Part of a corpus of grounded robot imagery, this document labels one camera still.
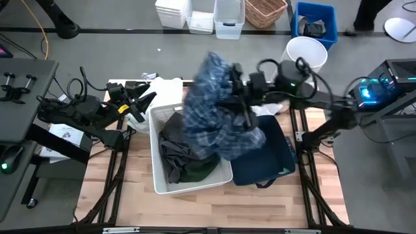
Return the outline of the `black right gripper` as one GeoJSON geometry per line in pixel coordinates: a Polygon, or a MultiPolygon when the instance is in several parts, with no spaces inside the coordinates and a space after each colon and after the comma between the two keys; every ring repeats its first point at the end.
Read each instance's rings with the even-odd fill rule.
{"type": "Polygon", "coordinates": [[[232,84],[231,97],[221,99],[215,105],[242,114],[244,128],[254,129],[257,126],[257,120],[251,106],[262,104],[263,96],[268,91],[268,85],[263,72],[250,73],[249,79],[245,83],[241,79],[242,74],[241,64],[231,65],[229,77],[232,84]]]}

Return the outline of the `blue plaid shirt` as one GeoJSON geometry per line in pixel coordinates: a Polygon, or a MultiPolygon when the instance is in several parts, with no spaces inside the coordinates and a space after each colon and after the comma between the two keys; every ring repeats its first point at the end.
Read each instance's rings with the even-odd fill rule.
{"type": "Polygon", "coordinates": [[[183,138],[202,159],[217,155],[232,161],[266,142],[259,127],[247,127],[243,113],[219,105],[231,97],[230,72],[231,65],[209,52],[183,100],[183,138]]]}

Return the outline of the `black stand base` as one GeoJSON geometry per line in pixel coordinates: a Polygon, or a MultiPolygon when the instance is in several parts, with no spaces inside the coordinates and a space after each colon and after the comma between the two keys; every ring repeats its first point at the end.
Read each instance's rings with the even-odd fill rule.
{"type": "Polygon", "coordinates": [[[55,0],[35,0],[55,26],[56,33],[61,39],[72,39],[80,33],[80,26],[72,21],[56,4],[55,0]]]}

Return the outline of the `grey desk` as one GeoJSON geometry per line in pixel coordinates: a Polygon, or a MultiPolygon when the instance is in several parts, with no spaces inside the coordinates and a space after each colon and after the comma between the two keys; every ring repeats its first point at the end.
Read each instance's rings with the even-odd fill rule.
{"type": "MultiPolygon", "coordinates": [[[[54,60],[0,58],[0,86],[6,84],[5,72],[16,75],[15,79],[9,81],[14,88],[24,87],[27,84],[27,74],[38,78],[29,85],[31,92],[21,96],[20,99],[25,104],[20,105],[11,101],[0,102],[0,142],[24,140],[37,114],[39,101],[36,98],[46,95],[58,66],[58,62],[54,60]]],[[[0,98],[5,94],[6,92],[0,88],[0,98]]]]}

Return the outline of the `white round floor base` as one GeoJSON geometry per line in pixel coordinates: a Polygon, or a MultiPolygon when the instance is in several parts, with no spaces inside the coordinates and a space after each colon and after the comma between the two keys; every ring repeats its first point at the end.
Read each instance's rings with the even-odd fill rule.
{"type": "Polygon", "coordinates": [[[416,42],[416,24],[404,18],[390,18],[384,23],[385,32],[402,43],[416,42]]]}

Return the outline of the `woven wicker basket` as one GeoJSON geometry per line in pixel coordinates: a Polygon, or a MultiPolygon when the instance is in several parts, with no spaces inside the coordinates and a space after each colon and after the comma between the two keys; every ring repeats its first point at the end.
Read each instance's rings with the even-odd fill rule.
{"type": "Polygon", "coordinates": [[[286,11],[286,0],[244,0],[245,16],[258,29],[273,25],[286,11]]]}

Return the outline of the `white printed paper sheet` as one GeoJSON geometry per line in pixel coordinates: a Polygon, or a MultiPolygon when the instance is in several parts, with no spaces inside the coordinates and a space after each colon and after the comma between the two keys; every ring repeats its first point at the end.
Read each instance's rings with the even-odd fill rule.
{"type": "MultiPolygon", "coordinates": [[[[80,146],[82,137],[84,133],[78,129],[70,127],[65,124],[51,124],[49,132],[59,138],[67,140],[76,146],[80,146]]],[[[40,156],[43,158],[48,158],[50,163],[57,163],[59,161],[68,160],[69,157],[53,151],[47,147],[42,147],[40,151],[40,156]]]]}

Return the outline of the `white crumpled cloth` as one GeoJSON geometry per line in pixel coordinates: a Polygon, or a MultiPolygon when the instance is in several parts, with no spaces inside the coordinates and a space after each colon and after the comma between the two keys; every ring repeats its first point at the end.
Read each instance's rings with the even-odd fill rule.
{"type": "Polygon", "coordinates": [[[263,104],[261,106],[251,106],[251,109],[255,113],[256,116],[268,116],[268,115],[273,116],[279,113],[282,107],[283,107],[282,104],[269,103],[269,104],[263,104]]]}

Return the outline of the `dark green garment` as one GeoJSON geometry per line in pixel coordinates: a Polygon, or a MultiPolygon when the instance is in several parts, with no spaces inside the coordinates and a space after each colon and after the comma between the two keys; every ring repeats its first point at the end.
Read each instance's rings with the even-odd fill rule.
{"type": "Polygon", "coordinates": [[[190,160],[182,166],[178,183],[193,183],[204,180],[220,163],[220,157],[214,154],[203,160],[190,160]]]}

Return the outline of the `table lamp with white shade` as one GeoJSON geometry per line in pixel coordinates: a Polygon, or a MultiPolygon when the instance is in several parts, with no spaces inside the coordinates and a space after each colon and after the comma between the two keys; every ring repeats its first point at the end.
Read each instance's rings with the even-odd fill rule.
{"type": "Polygon", "coordinates": [[[284,60],[295,62],[299,57],[302,57],[309,64],[312,73],[318,74],[328,59],[328,52],[318,40],[299,36],[289,40],[280,62],[284,60]]]}

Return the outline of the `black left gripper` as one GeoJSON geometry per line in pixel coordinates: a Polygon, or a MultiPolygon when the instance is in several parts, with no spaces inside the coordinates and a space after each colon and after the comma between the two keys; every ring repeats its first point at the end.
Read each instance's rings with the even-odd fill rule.
{"type": "Polygon", "coordinates": [[[141,123],[144,121],[142,113],[146,112],[157,95],[156,92],[151,92],[140,97],[149,87],[150,84],[137,81],[126,81],[125,86],[120,83],[107,83],[107,92],[110,102],[118,106],[120,114],[132,114],[141,123]]]}

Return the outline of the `black computer mouse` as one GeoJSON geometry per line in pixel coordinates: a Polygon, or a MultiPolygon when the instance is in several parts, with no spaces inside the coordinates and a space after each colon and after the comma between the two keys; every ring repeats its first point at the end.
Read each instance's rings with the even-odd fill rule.
{"type": "Polygon", "coordinates": [[[0,156],[0,171],[4,174],[13,174],[20,163],[24,148],[20,145],[8,147],[0,156]]]}

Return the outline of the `grey keyboard tray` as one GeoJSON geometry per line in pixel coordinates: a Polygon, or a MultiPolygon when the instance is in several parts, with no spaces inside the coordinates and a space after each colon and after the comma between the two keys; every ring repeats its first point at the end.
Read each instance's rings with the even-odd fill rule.
{"type": "Polygon", "coordinates": [[[26,170],[31,162],[32,154],[36,149],[37,143],[33,141],[26,141],[22,144],[15,145],[23,146],[24,151],[21,156],[19,166],[13,174],[4,174],[0,171],[0,222],[5,219],[10,209],[26,170]]]}

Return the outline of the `white garment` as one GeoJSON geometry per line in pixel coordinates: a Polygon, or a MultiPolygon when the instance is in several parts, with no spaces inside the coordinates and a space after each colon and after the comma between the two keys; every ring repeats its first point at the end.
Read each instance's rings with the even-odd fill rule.
{"type": "Polygon", "coordinates": [[[181,103],[183,99],[183,80],[180,78],[163,79],[157,77],[152,82],[148,81],[150,87],[140,96],[141,98],[151,92],[156,92],[146,112],[142,114],[144,121],[139,123],[132,114],[127,114],[127,125],[139,133],[149,133],[149,115],[150,109],[153,107],[160,107],[165,105],[181,103]]]}

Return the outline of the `navy blue fabric bin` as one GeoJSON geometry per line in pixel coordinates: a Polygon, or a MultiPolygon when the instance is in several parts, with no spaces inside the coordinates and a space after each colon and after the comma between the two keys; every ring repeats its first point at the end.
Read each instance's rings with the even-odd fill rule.
{"type": "Polygon", "coordinates": [[[296,171],[296,152],[275,116],[260,116],[258,120],[265,134],[265,144],[231,161],[231,167],[236,186],[255,185],[267,189],[278,178],[296,171]]]}

